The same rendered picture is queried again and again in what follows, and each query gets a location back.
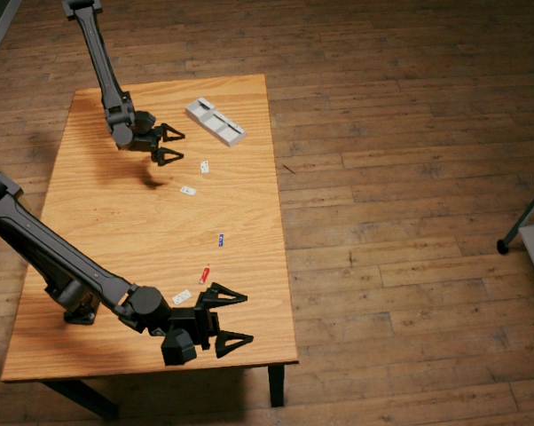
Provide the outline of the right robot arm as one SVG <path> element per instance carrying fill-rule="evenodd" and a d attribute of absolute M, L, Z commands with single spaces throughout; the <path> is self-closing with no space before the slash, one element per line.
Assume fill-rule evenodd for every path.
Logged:
<path fill-rule="evenodd" d="M 92 325 L 101 302 L 139 334 L 147 328 L 150 336 L 165 336 L 165 366 L 183 366 L 197 358 L 194 345 L 200 345 L 200 336 L 194 308 L 170 308 L 158 288 L 131 284 L 94 262 L 24 209 L 18 202 L 23 193 L 0 171 L 0 237 L 42 275 L 44 291 L 66 309 L 66 323 Z"/>

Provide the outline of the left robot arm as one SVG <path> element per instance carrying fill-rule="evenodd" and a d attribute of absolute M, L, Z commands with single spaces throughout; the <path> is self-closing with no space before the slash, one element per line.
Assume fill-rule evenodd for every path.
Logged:
<path fill-rule="evenodd" d="M 97 14 L 103 12 L 101 3 L 99 0 L 61 1 L 67 19 L 77 20 L 82 29 L 101 89 L 101 103 L 105 109 L 106 124 L 118 150 L 134 151 L 134 140 L 135 149 L 151 150 L 152 127 L 156 122 L 156 117 L 147 111 L 136 111 L 130 93 L 122 92 L 115 75 L 113 76 L 114 71 L 97 22 Z M 128 130 L 126 126 L 130 129 Z"/>

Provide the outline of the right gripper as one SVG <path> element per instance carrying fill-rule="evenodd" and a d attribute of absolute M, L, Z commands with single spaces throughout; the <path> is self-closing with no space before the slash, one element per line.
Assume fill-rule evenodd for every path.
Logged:
<path fill-rule="evenodd" d="M 218 296 L 220 294 L 232 296 L 233 298 L 219 298 Z M 228 353 L 236 350 L 237 348 L 248 343 L 252 343 L 254 341 L 254 337 L 252 335 L 245 335 L 221 330 L 217 312 L 211 312 L 210 309 L 231 304 L 243 303 L 246 302 L 247 299 L 248 296 L 232 291 L 216 282 L 212 282 L 210 288 L 206 289 L 206 292 L 200 292 L 196 305 L 194 307 L 176 308 L 194 308 L 195 319 L 200 336 L 201 349 L 203 351 L 209 351 L 210 343 L 208 342 L 208 340 L 210 337 L 215 337 L 216 335 L 216 358 L 220 359 Z M 207 334 L 206 330 L 208 332 Z M 240 341 L 225 346 L 226 342 L 231 340 Z"/>

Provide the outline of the grey rack of bins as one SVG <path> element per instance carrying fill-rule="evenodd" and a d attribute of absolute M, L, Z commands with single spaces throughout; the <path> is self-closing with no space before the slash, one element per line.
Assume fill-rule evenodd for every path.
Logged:
<path fill-rule="evenodd" d="M 226 117 L 224 114 L 217 111 L 216 107 L 203 97 L 196 99 L 190 105 L 186 106 L 185 112 L 187 117 L 196 122 L 201 126 L 201 128 L 206 130 L 229 148 L 236 145 L 247 136 L 246 130 Z"/>

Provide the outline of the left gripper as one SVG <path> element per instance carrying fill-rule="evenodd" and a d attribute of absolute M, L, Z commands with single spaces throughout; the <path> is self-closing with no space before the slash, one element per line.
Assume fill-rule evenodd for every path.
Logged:
<path fill-rule="evenodd" d="M 180 137 L 168 137 L 167 136 L 167 130 L 179 135 Z M 163 146 L 159 147 L 159 141 L 158 140 L 161 141 L 161 138 L 162 138 L 162 143 L 166 143 L 166 142 L 185 139 L 185 134 L 173 129 L 172 127 L 170 127 L 166 123 L 162 122 L 161 126 L 154 126 L 154 128 L 153 128 L 153 139 L 152 139 L 151 150 L 135 149 L 135 142 L 134 142 L 135 152 L 151 153 L 152 162 L 157 162 L 157 167 L 165 166 L 165 165 L 167 165 L 167 164 L 169 164 L 171 162 L 183 159 L 185 157 L 184 154 L 181 154 L 181 153 L 179 153 L 177 151 L 168 149 L 168 148 L 163 147 Z M 156 151 L 156 152 L 153 152 L 153 150 Z M 159 157 L 158 157 L 158 153 L 159 153 Z M 173 154 L 173 155 L 177 155 L 177 157 L 165 160 L 164 159 L 165 154 Z"/>

